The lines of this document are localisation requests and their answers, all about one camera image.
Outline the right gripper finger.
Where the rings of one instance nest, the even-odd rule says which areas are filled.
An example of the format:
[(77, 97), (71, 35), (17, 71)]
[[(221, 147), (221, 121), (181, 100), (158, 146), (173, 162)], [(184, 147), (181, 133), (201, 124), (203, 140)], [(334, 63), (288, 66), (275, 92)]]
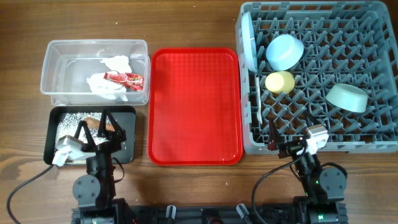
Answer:
[(269, 120), (269, 145), (278, 145), (282, 144), (283, 142), (284, 140), (280, 136), (280, 133), (273, 120)]
[(309, 110), (305, 110), (303, 114), (305, 116), (305, 121), (308, 128), (319, 125), (319, 121), (315, 119), (315, 117), (309, 112)]

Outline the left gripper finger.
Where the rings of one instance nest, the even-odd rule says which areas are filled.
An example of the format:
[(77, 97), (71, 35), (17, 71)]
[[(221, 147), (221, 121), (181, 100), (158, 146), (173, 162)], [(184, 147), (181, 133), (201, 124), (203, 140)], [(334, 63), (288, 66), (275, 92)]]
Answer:
[(115, 120), (110, 110), (104, 110), (101, 114), (98, 137), (106, 139), (124, 139), (124, 130)]
[(86, 140), (87, 140), (87, 144), (86, 145), (87, 146), (93, 146), (93, 137), (92, 137), (90, 129), (88, 127), (88, 123), (86, 121), (84, 121), (84, 120), (81, 120), (78, 123), (78, 127), (77, 127), (77, 129), (75, 131), (74, 137), (79, 139), (79, 136), (81, 134), (81, 129), (83, 129), (84, 133), (85, 133), (85, 137), (86, 137)]

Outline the brown food stick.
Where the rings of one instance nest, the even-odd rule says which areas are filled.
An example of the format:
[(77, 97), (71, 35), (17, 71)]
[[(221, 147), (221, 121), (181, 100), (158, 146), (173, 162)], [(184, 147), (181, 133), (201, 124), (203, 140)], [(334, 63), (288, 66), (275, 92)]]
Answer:
[[(87, 123), (89, 128), (92, 129), (99, 129), (100, 128), (100, 120), (91, 118), (91, 117), (86, 117), (84, 121)], [(115, 132), (115, 129), (110, 123), (105, 123), (106, 125), (106, 130)]]

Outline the white paper napkin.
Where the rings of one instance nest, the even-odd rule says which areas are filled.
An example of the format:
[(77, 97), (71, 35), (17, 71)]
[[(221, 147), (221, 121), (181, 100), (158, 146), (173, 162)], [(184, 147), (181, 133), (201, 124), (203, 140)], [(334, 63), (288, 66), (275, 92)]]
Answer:
[(122, 101), (127, 101), (125, 93), (127, 89), (118, 83), (114, 83), (104, 79), (105, 73), (96, 73), (86, 79), (90, 86), (90, 90), (107, 100), (117, 100), (120, 98)]

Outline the green bowl with food scraps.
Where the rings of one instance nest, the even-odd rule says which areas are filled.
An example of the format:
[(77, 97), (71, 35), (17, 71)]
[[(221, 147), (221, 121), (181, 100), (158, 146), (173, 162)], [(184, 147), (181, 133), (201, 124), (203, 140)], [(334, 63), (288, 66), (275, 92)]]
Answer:
[(332, 87), (325, 99), (341, 109), (364, 113), (368, 103), (368, 94), (356, 86), (339, 83)]

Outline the yellow plastic cup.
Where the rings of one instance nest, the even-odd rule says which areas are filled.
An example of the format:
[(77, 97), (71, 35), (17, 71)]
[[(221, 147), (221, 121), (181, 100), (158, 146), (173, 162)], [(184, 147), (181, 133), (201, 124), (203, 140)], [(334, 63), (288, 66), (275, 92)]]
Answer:
[(295, 79), (290, 72), (274, 72), (266, 77), (265, 86), (272, 93), (290, 93), (294, 89)]

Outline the red snack wrapper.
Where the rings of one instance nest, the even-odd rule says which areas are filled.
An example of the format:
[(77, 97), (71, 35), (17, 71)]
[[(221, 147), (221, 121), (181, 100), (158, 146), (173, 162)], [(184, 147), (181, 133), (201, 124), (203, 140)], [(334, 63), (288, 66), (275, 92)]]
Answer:
[(144, 89), (144, 77), (135, 73), (111, 73), (106, 72), (104, 79), (113, 83), (122, 84), (133, 91)]

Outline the light blue shallow bowl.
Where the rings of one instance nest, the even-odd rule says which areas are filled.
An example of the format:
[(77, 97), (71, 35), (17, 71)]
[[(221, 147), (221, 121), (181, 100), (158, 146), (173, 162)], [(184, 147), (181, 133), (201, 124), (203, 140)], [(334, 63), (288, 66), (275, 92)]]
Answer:
[(296, 37), (283, 34), (276, 37), (266, 49), (266, 59), (275, 71), (288, 70), (302, 57), (304, 44)]

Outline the light blue plate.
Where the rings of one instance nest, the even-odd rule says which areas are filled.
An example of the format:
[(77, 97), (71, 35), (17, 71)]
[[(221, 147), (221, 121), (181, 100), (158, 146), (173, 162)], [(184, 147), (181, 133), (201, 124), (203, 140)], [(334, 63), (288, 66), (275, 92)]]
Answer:
[(242, 16), (241, 32), (243, 40), (243, 53), (247, 68), (252, 72), (257, 72), (256, 40), (250, 12), (246, 12)]

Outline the white plastic spoon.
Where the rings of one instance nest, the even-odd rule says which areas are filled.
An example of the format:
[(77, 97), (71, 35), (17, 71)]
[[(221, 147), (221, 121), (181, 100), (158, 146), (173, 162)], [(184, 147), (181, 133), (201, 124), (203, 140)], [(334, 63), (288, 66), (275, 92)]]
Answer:
[(262, 124), (262, 115), (261, 115), (261, 88), (260, 88), (260, 79), (259, 77), (256, 77), (255, 79), (255, 84), (256, 84), (256, 97), (257, 97), (257, 120), (259, 124)]

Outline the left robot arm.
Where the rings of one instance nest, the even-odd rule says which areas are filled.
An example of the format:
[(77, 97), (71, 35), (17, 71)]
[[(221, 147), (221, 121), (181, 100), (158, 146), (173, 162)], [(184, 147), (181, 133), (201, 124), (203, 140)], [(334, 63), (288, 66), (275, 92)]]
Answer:
[(113, 175), (113, 161), (119, 161), (111, 156), (121, 150), (126, 132), (109, 110), (102, 112), (98, 129), (98, 136), (106, 138), (105, 142), (95, 144), (86, 121), (79, 122), (75, 137), (79, 136), (81, 129), (85, 130), (88, 141), (83, 144), (83, 152), (94, 155), (86, 159), (86, 174), (73, 184), (73, 196), (78, 201), (78, 208), (72, 210), (71, 223), (128, 223), (125, 200), (114, 199), (117, 181)]

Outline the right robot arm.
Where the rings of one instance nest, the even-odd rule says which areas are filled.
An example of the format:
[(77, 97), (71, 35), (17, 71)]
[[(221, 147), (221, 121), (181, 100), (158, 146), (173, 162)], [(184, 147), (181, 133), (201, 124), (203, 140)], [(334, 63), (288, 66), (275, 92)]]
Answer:
[(282, 139), (276, 125), (269, 121), (268, 149), (279, 158), (290, 157), (306, 196), (294, 197), (295, 223), (347, 223), (345, 198), (347, 171), (333, 162), (322, 164), (317, 151), (326, 145), (327, 128), (307, 110), (303, 137), (295, 141)]

